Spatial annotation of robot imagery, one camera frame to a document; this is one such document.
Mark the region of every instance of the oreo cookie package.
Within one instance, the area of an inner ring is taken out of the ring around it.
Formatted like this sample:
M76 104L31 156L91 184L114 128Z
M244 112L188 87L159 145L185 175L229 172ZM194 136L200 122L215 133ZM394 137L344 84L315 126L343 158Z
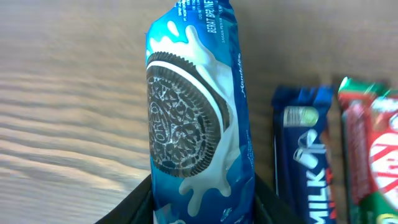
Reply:
M254 156L228 0L181 0L146 37L154 220L252 223Z
M336 223L327 113L333 89L280 86L274 107L276 193L308 224Z

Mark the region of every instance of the wooden table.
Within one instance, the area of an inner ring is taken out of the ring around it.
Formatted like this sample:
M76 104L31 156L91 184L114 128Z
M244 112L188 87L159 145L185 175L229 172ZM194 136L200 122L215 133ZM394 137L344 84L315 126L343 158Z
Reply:
M0 223L93 223L149 173L145 32L174 0L0 1ZM397 86L398 1L232 1L256 172L272 185L270 100L336 75ZM337 104L330 113L346 220Z

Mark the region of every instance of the chocolate sandwich cookie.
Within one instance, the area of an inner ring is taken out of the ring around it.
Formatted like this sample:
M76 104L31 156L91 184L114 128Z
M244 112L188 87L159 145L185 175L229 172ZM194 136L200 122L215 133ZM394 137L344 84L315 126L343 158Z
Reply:
M191 177L205 170L229 126L228 106L184 58L147 61L150 153L159 170Z

